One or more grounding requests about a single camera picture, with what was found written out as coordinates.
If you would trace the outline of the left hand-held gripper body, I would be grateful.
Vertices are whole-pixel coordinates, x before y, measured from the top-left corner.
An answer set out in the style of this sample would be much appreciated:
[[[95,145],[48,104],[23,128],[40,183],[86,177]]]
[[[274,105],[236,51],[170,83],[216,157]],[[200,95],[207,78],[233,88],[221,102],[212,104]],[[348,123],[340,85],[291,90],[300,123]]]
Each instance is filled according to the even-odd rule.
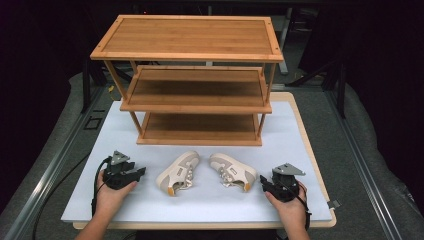
[[[115,150],[107,161],[103,182],[111,189],[122,189],[134,181],[135,170],[135,163],[130,162],[130,157]]]

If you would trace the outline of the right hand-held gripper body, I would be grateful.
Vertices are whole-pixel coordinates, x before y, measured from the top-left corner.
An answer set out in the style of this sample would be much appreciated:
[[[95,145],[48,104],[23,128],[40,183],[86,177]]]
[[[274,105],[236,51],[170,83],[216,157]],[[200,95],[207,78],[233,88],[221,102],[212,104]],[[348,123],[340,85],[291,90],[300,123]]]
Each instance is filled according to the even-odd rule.
[[[272,192],[271,194],[282,202],[289,202],[299,195],[299,183],[297,176],[304,176],[305,172],[285,163],[272,169]]]

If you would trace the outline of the beige sneaker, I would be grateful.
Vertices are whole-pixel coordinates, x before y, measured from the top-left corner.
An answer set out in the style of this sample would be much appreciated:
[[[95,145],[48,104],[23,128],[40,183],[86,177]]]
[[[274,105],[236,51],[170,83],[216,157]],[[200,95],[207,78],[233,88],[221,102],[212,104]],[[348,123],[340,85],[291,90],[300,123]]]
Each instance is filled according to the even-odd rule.
[[[169,196],[190,188],[199,162],[200,156],[196,151],[183,153],[156,178],[156,185]]]
[[[212,154],[209,165],[219,174],[225,187],[238,186],[248,192],[257,179],[257,171],[253,167],[223,153]]]

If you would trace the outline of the wooden three-tier shoe rack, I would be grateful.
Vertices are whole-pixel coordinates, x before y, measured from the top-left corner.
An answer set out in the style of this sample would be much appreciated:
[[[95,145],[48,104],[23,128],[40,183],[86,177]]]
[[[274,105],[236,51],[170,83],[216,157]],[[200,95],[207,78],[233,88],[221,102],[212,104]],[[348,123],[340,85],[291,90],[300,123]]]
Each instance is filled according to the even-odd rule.
[[[120,15],[94,48],[149,145],[259,146],[282,62],[268,17]]]

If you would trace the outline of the person's left hand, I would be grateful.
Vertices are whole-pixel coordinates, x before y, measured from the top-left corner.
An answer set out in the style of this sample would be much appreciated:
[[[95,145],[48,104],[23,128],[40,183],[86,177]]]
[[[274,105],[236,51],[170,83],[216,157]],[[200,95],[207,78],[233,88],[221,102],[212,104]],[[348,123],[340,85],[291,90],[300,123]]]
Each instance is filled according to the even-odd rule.
[[[97,190],[96,210],[94,216],[110,221],[121,208],[126,196],[137,186],[133,181],[122,189],[109,188],[102,180],[99,180]]]

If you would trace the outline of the person's right hand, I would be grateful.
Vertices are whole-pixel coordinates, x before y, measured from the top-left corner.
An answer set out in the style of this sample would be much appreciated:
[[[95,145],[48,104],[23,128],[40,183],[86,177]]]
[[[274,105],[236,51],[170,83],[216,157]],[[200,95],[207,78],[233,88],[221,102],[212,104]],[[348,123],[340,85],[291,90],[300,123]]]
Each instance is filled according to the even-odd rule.
[[[306,201],[306,187],[302,183],[299,183],[299,200],[293,199],[289,202],[281,202],[269,192],[265,192],[265,196],[277,210],[285,230],[287,228],[305,228],[306,210],[302,201]]]

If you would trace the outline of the white table mat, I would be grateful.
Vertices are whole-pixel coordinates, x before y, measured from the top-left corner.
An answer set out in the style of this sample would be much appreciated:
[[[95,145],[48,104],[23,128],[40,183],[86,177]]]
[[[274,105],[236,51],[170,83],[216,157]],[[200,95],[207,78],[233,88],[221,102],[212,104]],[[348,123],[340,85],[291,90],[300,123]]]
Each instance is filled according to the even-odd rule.
[[[118,224],[196,224],[236,223],[277,224],[278,214],[267,201],[260,183],[245,193],[238,187],[225,187],[208,163],[213,153],[227,154],[251,167],[266,178],[278,165],[290,163],[305,174],[298,179],[307,187],[307,201],[313,226],[331,226],[335,216],[328,207],[317,164],[307,149],[307,138],[298,118],[300,114],[287,101],[274,101],[273,113],[265,119],[260,147],[194,146],[200,163],[194,170],[193,186],[174,197],[162,192],[155,179],[188,146],[138,145],[137,132],[128,113],[120,104],[112,104],[92,153],[81,173],[61,219],[79,224],[91,218],[93,181],[103,159],[118,150],[138,167],[146,169],[137,187],[125,199],[114,222]]]

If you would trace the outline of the grey metal stand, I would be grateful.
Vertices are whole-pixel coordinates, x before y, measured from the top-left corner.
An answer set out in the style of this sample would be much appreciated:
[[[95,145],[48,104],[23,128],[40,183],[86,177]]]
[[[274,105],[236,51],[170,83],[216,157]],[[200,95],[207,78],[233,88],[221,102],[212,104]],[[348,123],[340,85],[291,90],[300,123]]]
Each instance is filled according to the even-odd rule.
[[[286,38],[287,38],[287,34],[288,34],[288,30],[289,30],[289,25],[290,25],[290,20],[291,20],[291,13],[292,13],[292,9],[291,8],[287,8],[286,9],[286,13],[282,16],[282,20],[281,20],[281,34],[280,34],[280,50],[283,51],[285,48],[285,43],[286,43]],[[288,67],[287,67],[287,63],[285,60],[283,60],[280,64],[279,64],[279,69],[280,69],[280,73],[282,75],[288,75],[289,71],[288,71]]]

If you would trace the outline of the aluminium floor rail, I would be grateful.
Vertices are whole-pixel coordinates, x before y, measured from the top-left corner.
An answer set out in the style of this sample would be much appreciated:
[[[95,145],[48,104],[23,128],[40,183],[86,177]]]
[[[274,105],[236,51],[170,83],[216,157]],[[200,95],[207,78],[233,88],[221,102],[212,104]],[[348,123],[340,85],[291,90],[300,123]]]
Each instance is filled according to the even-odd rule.
[[[353,153],[355,168],[359,174],[362,184],[364,185],[367,196],[371,202],[374,212],[380,222],[387,240],[403,240],[401,233],[391,215],[388,206],[376,184],[374,177],[365,161],[365,158],[359,148],[359,145],[353,135],[353,132],[347,122],[337,108],[337,100],[332,92],[324,91],[324,95],[330,104],[333,113],[336,116],[349,148]]]
[[[104,87],[95,87],[89,93],[89,103],[85,106],[83,91],[76,87],[71,89],[65,108],[40,155],[0,215],[0,240],[22,240],[32,227],[55,186],[79,132],[103,92]]]

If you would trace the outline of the black metal post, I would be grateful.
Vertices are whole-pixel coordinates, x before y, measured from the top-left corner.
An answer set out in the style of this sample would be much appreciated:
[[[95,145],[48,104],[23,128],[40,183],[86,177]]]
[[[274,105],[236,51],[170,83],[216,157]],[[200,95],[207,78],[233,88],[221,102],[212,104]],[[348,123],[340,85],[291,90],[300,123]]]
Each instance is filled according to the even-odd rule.
[[[91,86],[90,86],[90,72],[89,72],[89,61],[83,62],[82,70],[82,88],[83,88],[83,106],[82,113],[85,113],[91,104]]]
[[[339,68],[339,77],[337,81],[337,111],[341,118],[345,118],[345,85],[346,85],[346,69],[341,64]]]

